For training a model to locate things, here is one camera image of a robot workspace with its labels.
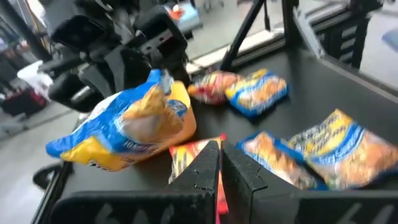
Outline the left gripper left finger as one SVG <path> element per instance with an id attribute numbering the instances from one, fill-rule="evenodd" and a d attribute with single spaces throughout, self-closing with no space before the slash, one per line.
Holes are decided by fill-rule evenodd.
<path id="1" fill-rule="evenodd" d="M 220 147 L 210 141 L 161 190 L 76 192 L 58 201 L 50 223 L 215 223 Z"/>

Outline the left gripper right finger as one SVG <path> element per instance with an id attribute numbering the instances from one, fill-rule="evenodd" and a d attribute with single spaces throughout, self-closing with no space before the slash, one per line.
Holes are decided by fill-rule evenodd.
<path id="1" fill-rule="evenodd" d="M 235 149 L 222 144 L 221 173 L 235 223 L 397 223 L 397 175 L 361 190 L 300 190 Z"/>

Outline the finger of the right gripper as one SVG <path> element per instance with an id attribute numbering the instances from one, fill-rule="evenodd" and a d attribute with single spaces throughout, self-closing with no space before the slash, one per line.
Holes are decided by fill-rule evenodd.
<path id="1" fill-rule="evenodd" d="M 48 96 L 52 101 L 75 111 L 90 112 L 105 99 L 94 81 L 111 81 L 111 70 L 107 63 L 94 63 L 77 71 L 62 73 L 53 81 Z"/>
<path id="2" fill-rule="evenodd" d="M 144 83 L 151 71 L 147 59 L 135 50 L 123 50 L 121 56 L 124 65 L 121 90 L 135 88 Z"/>

